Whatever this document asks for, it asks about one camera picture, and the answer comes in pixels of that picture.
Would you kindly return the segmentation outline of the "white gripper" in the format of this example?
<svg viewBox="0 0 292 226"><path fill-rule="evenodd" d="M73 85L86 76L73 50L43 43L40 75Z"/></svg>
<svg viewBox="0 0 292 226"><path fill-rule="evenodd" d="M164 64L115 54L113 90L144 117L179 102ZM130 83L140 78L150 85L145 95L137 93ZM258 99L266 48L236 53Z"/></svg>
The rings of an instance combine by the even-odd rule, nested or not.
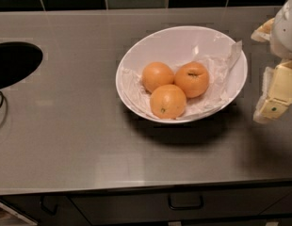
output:
<svg viewBox="0 0 292 226"><path fill-rule="evenodd" d="M271 51L282 59L292 59L292 0L288 0L274 19L260 25L251 34L258 42L270 41ZM262 95L253 120L268 123L278 120L292 105L292 60L282 60L275 68L266 67Z"/></svg>

